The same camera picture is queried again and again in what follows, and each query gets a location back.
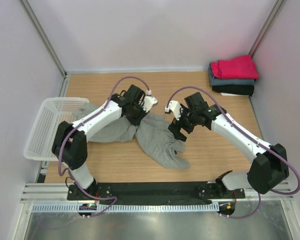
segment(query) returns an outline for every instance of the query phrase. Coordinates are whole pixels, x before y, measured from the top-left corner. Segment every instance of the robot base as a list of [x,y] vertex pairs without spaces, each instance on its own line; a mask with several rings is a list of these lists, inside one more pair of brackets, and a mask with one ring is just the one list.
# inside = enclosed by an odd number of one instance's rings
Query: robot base
[[[161,205],[208,205],[214,199],[244,199],[243,189],[220,192],[217,183],[196,182],[132,182],[98,183],[92,195],[100,198],[117,197],[116,205],[161,206]],[[85,196],[76,185],[70,185],[67,195],[69,201],[93,200]],[[109,205],[111,200],[102,201]]]

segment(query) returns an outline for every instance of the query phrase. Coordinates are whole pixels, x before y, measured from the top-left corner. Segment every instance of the folded clothing stack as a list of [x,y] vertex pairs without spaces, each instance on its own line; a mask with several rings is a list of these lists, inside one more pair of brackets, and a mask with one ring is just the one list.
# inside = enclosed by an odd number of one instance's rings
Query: folded clothing stack
[[244,96],[254,94],[254,83],[259,78],[250,55],[211,62],[208,76],[213,91]]

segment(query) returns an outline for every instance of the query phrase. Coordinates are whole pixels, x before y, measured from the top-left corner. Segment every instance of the white panel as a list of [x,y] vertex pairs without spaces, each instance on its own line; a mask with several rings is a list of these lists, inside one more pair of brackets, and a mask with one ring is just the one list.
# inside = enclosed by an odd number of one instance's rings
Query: white panel
[[[254,60],[261,79],[252,102],[261,131],[285,146],[300,173],[300,0],[287,1]],[[289,183],[295,187],[294,176]],[[300,193],[296,200],[300,207]]]
[[275,0],[29,2],[67,71],[126,71],[247,54]]
[[62,76],[17,0],[0,0],[0,240],[13,233],[25,183],[39,163],[23,150],[41,102]]

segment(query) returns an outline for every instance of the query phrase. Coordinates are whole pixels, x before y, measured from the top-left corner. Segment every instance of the white plastic basket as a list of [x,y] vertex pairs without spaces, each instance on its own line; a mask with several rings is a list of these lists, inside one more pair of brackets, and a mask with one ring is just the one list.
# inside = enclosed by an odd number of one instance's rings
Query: white plastic basket
[[81,97],[52,97],[45,99],[32,126],[23,155],[26,159],[37,161],[57,161],[52,154],[52,144],[58,125],[62,121],[71,123],[75,120],[74,112],[89,100]]

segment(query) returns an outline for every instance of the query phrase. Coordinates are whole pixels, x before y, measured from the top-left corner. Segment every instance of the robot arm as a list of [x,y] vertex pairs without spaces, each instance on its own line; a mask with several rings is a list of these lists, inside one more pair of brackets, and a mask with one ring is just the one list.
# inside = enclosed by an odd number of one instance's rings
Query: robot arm
[[[272,146],[270,143],[259,139],[251,132],[240,126],[225,109],[226,116],[221,113],[216,105],[208,106],[199,92],[185,98],[188,107],[177,101],[171,101],[166,107],[166,113],[173,113],[174,119],[168,129],[173,133],[174,138],[186,141],[187,137],[180,130],[184,129],[190,134],[197,125],[205,126],[209,130],[214,131],[238,148],[246,158],[251,162],[249,171],[226,172],[216,179],[224,191],[235,190],[241,188],[253,188],[258,193],[265,194],[275,187],[281,181],[289,176],[288,166],[282,163],[277,157],[259,147],[259,144],[269,147],[284,159],[287,159],[285,148],[276,144]],[[240,127],[244,132],[242,134],[235,127]]]
[[87,193],[94,195],[97,189],[97,182],[90,174],[86,164],[88,157],[87,142],[100,129],[123,116],[126,116],[132,125],[139,125],[150,109],[158,104],[157,99],[151,96],[151,93],[147,93],[149,95],[146,95],[137,86],[131,85],[128,91],[113,94],[107,107],[105,107],[106,101],[101,107],[82,119],[72,123],[63,121],[59,124],[52,145],[52,153],[57,158],[59,158],[61,145],[66,136],[81,124],[65,144],[62,163]]

